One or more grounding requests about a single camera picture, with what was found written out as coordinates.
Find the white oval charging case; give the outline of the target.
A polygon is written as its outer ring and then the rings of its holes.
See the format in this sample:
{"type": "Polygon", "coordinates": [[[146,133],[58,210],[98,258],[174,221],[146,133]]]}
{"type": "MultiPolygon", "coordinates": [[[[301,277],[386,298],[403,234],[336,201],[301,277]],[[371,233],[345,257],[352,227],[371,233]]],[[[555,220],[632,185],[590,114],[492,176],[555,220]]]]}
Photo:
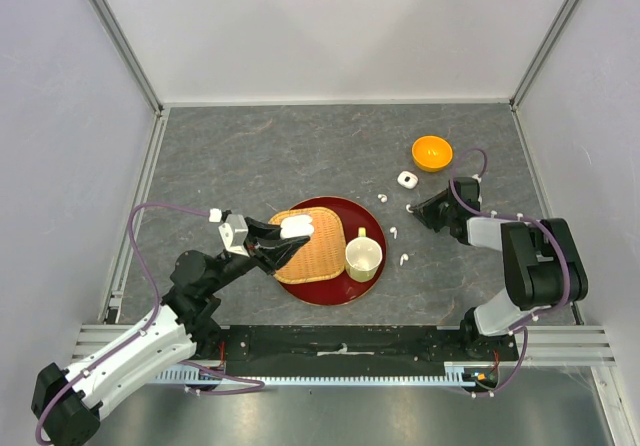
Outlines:
{"type": "Polygon", "coordinates": [[[315,231],[313,218],[306,214],[286,217],[279,227],[281,239],[311,237],[315,231]]]}

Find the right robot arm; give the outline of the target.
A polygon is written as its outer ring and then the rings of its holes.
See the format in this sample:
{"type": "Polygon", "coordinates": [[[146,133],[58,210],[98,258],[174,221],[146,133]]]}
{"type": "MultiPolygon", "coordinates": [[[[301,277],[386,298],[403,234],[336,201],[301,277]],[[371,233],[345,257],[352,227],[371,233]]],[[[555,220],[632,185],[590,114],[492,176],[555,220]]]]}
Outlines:
{"type": "Polygon", "coordinates": [[[458,328],[433,331],[425,343],[432,361],[517,361],[516,343],[532,321],[584,299],[588,279],[568,223],[481,211],[480,179],[456,177],[407,212],[427,229],[448,230],[459,243],[500,253],[503,288],[469,309],[458,328]]]}

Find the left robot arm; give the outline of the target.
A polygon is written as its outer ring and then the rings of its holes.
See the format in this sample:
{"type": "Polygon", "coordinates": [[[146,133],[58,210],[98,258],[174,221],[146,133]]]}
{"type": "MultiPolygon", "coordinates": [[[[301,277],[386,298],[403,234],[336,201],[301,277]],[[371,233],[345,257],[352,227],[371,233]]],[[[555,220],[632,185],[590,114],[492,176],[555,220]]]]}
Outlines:
{"type": "Polygon", "coordinates": [[[210,256],[182,253],[170,276],[170,290],[152,310],[102,349],[65,368],[51,363],[36,378],[31,409],[40,445],[83,445],[102,419],[165,369],[192,358],[211,358],[221,328],[213,314],[216,292],[254,268],[272,275],[314,234],[312,218],[298,214],[279,225],[213,209],[223,250],[210,256]]]}

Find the white square earbud case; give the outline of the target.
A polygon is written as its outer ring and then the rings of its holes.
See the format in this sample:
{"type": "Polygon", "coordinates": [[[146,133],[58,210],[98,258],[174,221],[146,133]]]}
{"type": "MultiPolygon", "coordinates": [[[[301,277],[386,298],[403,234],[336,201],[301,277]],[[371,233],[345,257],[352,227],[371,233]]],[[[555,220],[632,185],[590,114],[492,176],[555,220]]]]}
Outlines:
{"type": "Polygon", "coordinates": [[[418,184],[418,177],[410,171],[402,171],[397,177],[397,182],[403,188],[412,190],[418,184]]]}

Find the orange bowl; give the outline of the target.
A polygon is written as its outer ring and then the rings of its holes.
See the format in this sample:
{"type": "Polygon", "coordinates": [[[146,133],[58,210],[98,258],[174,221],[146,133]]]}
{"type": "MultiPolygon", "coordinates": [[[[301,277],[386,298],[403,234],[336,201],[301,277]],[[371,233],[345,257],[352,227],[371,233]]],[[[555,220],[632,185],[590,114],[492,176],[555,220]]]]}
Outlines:
{"type": "Polygon", "coordinates": [[[427,135],[414,141],[411,155],[419,169],[426,172],[439,172],[450,165],[454,152],[450,143],[444,138],[427,135]]]}

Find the woven bamboo basket plate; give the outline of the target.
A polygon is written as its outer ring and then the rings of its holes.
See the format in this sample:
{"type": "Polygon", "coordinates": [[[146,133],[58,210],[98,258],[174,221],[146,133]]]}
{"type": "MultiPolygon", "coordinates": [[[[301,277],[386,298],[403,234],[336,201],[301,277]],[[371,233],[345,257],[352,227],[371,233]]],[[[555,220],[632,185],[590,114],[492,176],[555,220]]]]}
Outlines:
{"type": "Polygon", "coordinates": [[[305,284],[339,276],[345,267],[346,240],[339,216],[326,207],[302,208],[276,213],[271,225],[281,225],[288,218],[307,215],[314,233],[294,257],[274,277],[284,284],[305,284]]]}

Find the cream mug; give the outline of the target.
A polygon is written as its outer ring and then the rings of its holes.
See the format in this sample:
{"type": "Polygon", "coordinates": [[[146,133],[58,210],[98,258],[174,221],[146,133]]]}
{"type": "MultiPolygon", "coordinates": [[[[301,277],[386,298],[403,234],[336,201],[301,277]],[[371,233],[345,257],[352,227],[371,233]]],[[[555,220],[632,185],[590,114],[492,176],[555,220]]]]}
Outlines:
{"type": "Polygon", "coordinates": [[[383,258],[381,245],[367,236],[365,227],[359,227],[345,248],[345,271],[352,280],[365,283],[374,278],[383,258]]]}

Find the red round tray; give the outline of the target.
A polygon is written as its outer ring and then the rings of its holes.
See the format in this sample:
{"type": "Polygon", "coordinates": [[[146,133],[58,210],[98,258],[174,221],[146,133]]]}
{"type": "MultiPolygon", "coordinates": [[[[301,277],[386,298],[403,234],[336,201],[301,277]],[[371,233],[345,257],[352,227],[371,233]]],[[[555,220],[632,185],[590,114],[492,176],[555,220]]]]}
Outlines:
{"type": "Polygon", "coordinates": [[[337,214],[342,221],[346,240],[356,238],[357,228],[364,227],[367,236],[375,240],[382,251],[382,262],[371,279],[358,282],[351,279],[347,272],[332,279],[312,281],[304,284],[286,284],[279,280],[281,286],[297,299],[319,306],[337,306],[348,304],[367,294],[380,278],[386,260],[386,240],[383,230],[375,217],[363,206],[339,197],[321,196],[304,200],[292,207],[295,213],[311,207],[326,207],[337,214]]]}

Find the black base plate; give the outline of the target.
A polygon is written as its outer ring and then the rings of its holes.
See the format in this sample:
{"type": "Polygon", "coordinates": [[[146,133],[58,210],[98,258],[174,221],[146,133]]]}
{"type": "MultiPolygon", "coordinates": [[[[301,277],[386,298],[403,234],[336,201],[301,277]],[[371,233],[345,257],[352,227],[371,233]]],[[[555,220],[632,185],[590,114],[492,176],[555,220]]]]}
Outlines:
{"type": "Polygon", "coordinates": [[[493,364],[519,358],[509,336],[467,340],[435,326],[232,325],[196,353],[234,376],[392,378],[440,376],[446,362],[493,364]]]}

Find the right aluminium frame post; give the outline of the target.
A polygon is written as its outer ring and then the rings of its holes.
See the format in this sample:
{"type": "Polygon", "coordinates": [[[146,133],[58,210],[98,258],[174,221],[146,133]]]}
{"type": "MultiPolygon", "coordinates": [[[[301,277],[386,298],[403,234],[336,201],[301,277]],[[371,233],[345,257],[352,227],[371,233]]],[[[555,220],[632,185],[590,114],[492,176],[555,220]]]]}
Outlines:
{"type": "Polygon", "coordinates": [[[524,99],[533,86],[534,81],[545,66],[548,58],[553,52],[556,44],[561,39],[564,30],[571,21],[574,13],[579,8],[581,2],[582,0],[562,1],[550,26],[544,34],[541,43],[537,47],[521,80],[519,81],[514,93],[509,100],[509,105],[512,112],[516,112],[524,102],[524,99]]]}

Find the aluminium frame post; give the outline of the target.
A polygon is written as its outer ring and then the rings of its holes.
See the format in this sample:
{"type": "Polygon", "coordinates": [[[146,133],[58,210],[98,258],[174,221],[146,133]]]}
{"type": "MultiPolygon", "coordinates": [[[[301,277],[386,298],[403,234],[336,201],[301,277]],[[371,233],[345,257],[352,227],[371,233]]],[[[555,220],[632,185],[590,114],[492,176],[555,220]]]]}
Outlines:
{"type": "Polygon", "coordinates": [[[550,26],[544,34],[541,43],[537,47],[521,80],[519,81],[514,93],[509,100],[509,105],[512,112],[516,112],[524,102],[524,99],[533,86],[534,81],[545,66],[548,58],[553,52],[556,44],[561,39],[564,30],[571,21],[574,13],[579,8],[581,2],[582,0],[562,1],[550,26]]]}
{"type": "Polygon", "coordinates": [[[108,0],[88,1],[98,16],[99,21],[104,27],[142,96],[154,113],[156,115],[160,115],[164,110],[162,101],[159,99],[159,96],[151,85],[148,76],[138,60],[131,44],[126,38],[126,35],[110,7],[108,0]]]}

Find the left aluminium frame post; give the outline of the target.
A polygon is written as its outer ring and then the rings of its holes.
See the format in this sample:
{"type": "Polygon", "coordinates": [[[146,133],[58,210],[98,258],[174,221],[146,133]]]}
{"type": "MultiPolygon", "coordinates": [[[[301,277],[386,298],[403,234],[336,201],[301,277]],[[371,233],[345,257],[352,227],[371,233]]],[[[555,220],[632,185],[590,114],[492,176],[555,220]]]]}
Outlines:
{"type": "Polygon", "coordinates": [[[138,60],[131,44],[126,38],[126,35],[110,7],[108,0],[88,1],[98,16],[99,21],[104,27],[142,96],[154,113],[156,115],[160,115],[164,110],[162,101],[159,99],[159,96],[151,85],[148,76],[138,60]]]}

